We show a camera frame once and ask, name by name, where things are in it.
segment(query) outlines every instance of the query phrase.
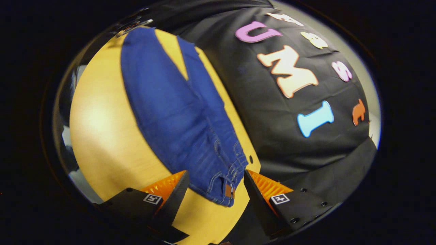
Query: denim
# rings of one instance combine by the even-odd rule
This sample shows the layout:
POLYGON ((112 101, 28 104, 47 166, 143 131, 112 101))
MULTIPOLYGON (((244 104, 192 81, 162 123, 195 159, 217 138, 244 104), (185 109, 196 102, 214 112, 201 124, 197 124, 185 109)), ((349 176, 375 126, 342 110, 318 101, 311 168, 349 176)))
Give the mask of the denim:
POLYGON ((171 173, 188 170, 189 187, 231 207, 247 160, 194 44, 177 37, 188 80, 162 48, 154 28, 124 40, 121 70, 137 125, 171 173), (225 195, 226 185, 232 189, 225 195))

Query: black background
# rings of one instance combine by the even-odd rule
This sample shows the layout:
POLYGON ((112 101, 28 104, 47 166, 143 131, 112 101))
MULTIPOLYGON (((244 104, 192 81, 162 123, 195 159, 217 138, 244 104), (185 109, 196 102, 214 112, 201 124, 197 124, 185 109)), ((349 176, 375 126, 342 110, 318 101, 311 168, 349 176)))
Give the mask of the black background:
MULTIPOLYGON (((137 243, 89 215, 66 194, 47 164, 40 139, 40 109, 48 82, 88 41, 147 1, 6 2, 2 11, 3 244, 20 239, 110 239, 137 243)), ((430 244, 434 241, 434 186, 430 106, 435 82, 432 1, 304 0, 306 11, 342 26, 371 53, 384 116, 379 152, 361 186, 327 218, 286 244, 430 244)))

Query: blue jeans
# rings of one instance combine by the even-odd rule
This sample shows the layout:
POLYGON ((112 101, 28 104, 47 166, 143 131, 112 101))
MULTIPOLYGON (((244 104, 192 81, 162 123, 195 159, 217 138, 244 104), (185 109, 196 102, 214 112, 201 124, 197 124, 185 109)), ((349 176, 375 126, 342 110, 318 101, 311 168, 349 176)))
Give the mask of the blue jeans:
POLYGON ((247 160, 194 44, 177 40, 188 80, 162 48, 154 28, 127 35, 121 51, 127 96, 142 135, 168 170, 188 170, 192 190, 231 207, 247 160))

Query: foam letter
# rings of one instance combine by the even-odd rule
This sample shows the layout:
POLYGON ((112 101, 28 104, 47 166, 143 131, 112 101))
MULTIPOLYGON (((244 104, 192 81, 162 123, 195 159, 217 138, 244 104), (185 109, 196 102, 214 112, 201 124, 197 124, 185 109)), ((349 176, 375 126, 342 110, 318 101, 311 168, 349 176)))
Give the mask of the foam letter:
POLYGON ((273 36, 282 36, 282 34, 274 29, 268 29, 266 32, 259 34, 257 36, 249 36, 248 33, 251 32, 254 29, 257 28, 261 28, 261 27, 266 27, 265 24, 257 22, 257 21, 253 21, 251 24, 248 24, 246 26, 243 26, 241 28, 239 28, 236 32, 235 32, 235 36, 237 38, 239 38, 241 41, 247 42, 247 43, 256 43, 259 41, 262 41, 264 39, 267 39, 269 37, 273 37, 273 36))
POLYGON ((354 126, 359 125, 359 118, 360 120, 364 120, 365 119, 365 106, 363 105, 363 102, 361 99, 359 99, 359 103, 354 106, 353 108, 353 123, 354 126))
POLYGON ((339 77, 345 82, 353 78, 350 70, 342 62, 332 62, 331 66, 333 67, 334 71, 339 75, 339 77))
POLYGON ((315 47, 319 49, 323 49, 323 47, 328 47, 327 43, 324 40, 322 40, 319 36, 313 33, 300 32, 300 34, 303 37, 305 37, 307 40, 309 40, 311 44, 313 44, 315 47))
POLYGON ((321 108, 316 111, 306 116, 303 114, 298 114, 297 116, 298 126, 300 126, 300 130, 306 138, 308 138, 310 133, 317 127, 327 122, 332 123, 333 121, 333 112, 327 101, 323 101, 321 108))
POLYGON ((275 19, 278 19, 278 20, 284 20, 284 21, 289 22, 289 23, 295 23, 299 26, 303 26, 303 24, 301 24, 300 22, 296 21, 295 19, 293 19, 285 14, 271 14, 271 13, 266 13, 266 14, 275 18, 275 19))
POLYGON ((308 69, 294 67, 300 56, 288 45, 283 49, 271 54, 258 54, 257 58, 267 67, 273 65, 273 62, 279 60, 273 67, 271 74, 290 75, 286 78, 277 78, 277 85, 287 98, 292 98, 294 93, 308 85, 318 85, 315 74, 308 69))

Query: table surface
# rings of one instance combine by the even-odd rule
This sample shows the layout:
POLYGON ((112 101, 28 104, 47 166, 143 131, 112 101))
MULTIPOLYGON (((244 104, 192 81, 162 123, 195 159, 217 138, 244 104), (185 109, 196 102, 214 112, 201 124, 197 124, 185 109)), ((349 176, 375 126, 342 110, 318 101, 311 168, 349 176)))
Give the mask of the table surface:
MULTIPOLYGON (((156 30, 164 50, 187 78, 175 36, 156 30)), ((142 189, 171 173, 159 161, 139 131, 123 84, 121 47, 126 35, 113 38, 90 61, 73 97, 71 140, 79 167, 95 192, 108 200, 127 187, 142 189)), ((212 65, 197 48, 247 158, 247 169, 260 171, 260 163, 247 132, 212 65)), ((249 197, 243 180, 231 208, 217 205, 188 189, 173 226, 190 236, 179 245, 219 244, 242 215, 249 197)))

